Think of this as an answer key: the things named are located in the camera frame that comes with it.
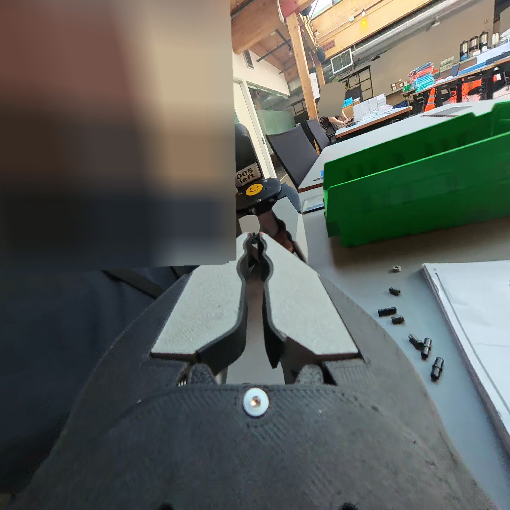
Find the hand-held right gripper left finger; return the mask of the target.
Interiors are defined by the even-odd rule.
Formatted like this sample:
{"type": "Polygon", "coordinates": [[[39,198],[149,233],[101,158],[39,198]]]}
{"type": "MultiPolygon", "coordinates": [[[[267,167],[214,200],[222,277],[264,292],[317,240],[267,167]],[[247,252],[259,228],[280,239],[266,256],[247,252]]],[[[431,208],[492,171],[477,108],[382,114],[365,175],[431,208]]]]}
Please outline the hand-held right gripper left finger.
{"type": "Polygon", "coordinates": [[[241,234],[234,260],[201,265],[191,273],[151,356],[205,364],[215,375],[239,359],[246,346],[246,280],[255,240],[252,233],[241,234]]]}

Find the wooden work table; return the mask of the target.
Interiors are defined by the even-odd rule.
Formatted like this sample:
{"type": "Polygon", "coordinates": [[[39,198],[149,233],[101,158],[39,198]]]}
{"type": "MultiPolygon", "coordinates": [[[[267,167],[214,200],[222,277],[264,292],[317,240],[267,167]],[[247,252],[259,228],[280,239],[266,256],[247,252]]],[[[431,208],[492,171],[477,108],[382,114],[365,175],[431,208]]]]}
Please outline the wooden work table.
{"type": "Polygon", "coordinates": [[[412,106],[408,105],[406,107],[391,108],[390,110],[383,113],[374,112],[367,118],[363,118],[360,121],[338,129],[334,134],[334,138],[345,139],[346,137],[361,133],[362,131],[377,129],[385,123],[387,124],[388,122],[395,119],[409,116],[412,110],[412,106]]]}

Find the lego instruction booklet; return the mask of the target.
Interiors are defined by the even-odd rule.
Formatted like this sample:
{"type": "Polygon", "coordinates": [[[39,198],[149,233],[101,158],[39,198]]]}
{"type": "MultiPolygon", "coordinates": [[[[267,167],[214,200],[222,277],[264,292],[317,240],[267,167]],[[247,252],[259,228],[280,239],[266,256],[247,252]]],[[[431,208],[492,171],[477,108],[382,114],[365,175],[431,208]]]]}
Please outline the lego instruction booklet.
{"type": "Polygon", "coordinates": [[[509,437],[509,260],[421,269],[477,392],[509,437]]]}

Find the silver ventilation duct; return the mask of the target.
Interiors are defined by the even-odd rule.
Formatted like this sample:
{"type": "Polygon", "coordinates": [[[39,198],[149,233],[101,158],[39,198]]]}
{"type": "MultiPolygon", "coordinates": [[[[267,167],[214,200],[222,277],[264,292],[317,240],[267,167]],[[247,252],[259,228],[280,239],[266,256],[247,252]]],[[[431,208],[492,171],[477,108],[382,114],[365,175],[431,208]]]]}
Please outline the silver ventilation duct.
{"type": "Polygon", "coordinates": [[[433,1],[353,45],[352,59],[354,63],[370,60],[479,3],[481,1],[433,1]]]}

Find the stack of white boxes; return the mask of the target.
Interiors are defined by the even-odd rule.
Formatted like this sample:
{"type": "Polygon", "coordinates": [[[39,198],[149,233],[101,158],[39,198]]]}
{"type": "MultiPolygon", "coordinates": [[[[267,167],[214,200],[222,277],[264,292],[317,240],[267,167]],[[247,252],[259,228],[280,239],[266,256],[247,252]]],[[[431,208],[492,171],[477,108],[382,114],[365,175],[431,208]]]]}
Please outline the stack of white boxes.
{"type": "Polygon", "coordinates": [[[361,121],[373,116],[377,117],[386,114],[393,109],[393,106],[386,102],[386,95],[382,93],[364,101],[354,101],[352,109],[353,120],[361,121]]]}

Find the long storage table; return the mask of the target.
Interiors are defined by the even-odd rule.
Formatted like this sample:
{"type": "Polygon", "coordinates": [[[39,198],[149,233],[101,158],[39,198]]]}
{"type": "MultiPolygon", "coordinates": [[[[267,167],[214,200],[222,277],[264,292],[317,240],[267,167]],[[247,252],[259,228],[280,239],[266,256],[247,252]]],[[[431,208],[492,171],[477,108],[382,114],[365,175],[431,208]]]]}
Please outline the long storage table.
{"type": "Polygon", "coordinates": [[[423,113],[429,90],[436,87],[436,108],[444,103],[462,103],[469,96],[479,100],[494,98],[494,92],[509,86],[509,51],[487,59],[485,62],[459,71],[455,76],[435,80],[434,85],[420,92],[408,91],[407,101],[412,106],[411,115],[423,113]]]}

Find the white wall vent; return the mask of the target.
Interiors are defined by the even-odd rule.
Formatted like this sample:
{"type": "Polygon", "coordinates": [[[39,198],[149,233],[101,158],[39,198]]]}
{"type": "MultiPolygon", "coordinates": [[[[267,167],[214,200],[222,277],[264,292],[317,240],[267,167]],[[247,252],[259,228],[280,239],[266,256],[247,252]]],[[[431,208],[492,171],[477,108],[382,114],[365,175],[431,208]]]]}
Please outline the white wall vent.
{"type": "Polygon", "coordinates": [[[330,59],[331,71],[337,75],[353,66],[353,57],[351,48],[347,48],[330,59]]]}

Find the stack of coloured packets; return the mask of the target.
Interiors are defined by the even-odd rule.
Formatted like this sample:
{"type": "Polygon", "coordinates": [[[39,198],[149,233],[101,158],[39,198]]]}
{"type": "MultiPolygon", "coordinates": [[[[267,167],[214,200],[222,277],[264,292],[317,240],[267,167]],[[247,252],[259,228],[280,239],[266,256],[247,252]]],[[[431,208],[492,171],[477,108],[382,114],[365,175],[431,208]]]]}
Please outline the stack of coloured packets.
{"type": "Polygon", "coordinates": [[[431,87],[435,83],[433,76],[434,64],[428,62],[415,68],[408,74],[410,91],[420,92],[431,87]]]}

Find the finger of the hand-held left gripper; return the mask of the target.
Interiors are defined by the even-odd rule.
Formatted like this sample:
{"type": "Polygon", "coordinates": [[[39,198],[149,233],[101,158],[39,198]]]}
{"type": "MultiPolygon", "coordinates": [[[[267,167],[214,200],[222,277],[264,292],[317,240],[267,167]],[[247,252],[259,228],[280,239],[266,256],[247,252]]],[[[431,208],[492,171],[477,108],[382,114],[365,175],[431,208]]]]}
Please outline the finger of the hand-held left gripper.
{"type": "Polygon", "coordinates": [[[272,210],[257,215],[261,230],[268,234],[270,238],[275,240],[279,245],[284,247],[288,252],[294,254],[302,262],[307,263],[304,252],[299,244],[293,239],[288,232],[286,224],[279,219],[272,210]]]}

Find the black office chair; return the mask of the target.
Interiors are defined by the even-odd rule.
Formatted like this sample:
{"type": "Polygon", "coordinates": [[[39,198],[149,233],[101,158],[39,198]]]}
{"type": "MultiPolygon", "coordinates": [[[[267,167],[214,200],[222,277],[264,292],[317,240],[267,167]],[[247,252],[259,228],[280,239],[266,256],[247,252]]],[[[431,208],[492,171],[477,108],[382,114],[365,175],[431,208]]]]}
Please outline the black office chair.
{"type": "Polygon", "coordinates": [[[319,155],[302,126],[266,135],[266,139],[296,189],[300,188],[319,155]]]}
{"type": "Polygon", "coordinates": [[[317,118],[308,119],[305,121],[305,124],[314,138],[320,152],[322,152],[326,147],[332,145],[330,137],[328,137],[326,131],[323,129],[317,118]]]}

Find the wooden support post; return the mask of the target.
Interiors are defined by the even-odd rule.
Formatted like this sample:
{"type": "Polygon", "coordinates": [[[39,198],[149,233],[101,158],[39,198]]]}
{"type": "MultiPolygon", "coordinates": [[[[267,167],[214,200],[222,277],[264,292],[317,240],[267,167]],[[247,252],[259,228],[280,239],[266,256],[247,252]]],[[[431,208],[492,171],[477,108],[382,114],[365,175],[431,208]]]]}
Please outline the wooden support post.
{"type": "Polygon", "coordinates": [[[318,119],[317,106],[313,93],[312,83],[309,77],[307,56],[305,54],[303,36],[297,17],[297,12],[292,12],[286,18],[286,24],[290,35],[291,46],[296,61],[298,76],[303,91],[303,98],[309,119],[318,119]]]}

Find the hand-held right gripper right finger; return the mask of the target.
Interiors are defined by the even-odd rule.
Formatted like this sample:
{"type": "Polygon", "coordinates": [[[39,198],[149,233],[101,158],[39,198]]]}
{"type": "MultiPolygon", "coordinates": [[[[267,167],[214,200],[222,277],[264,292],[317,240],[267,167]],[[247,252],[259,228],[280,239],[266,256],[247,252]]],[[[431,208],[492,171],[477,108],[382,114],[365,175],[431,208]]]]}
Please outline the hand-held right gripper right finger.
{"type": "Polygon", "coordinates": [[[304,366],[359,358],[359,348],[318,273],[267,234],[257,235],[264,284],[262,317],[271,367],[286,384],[304,366]]]}

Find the green plastic bin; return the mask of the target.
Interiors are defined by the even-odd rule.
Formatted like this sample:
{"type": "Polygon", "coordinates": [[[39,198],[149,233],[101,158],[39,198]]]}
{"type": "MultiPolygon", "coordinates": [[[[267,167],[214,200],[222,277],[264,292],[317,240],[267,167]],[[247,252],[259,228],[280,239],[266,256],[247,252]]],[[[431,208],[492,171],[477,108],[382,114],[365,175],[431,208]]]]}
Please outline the green plastic bin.
{"type": "Polygon", "coordinates": [[[328,237],[346,248],[509,216],[509,101],[324,164],[328,237]]]}

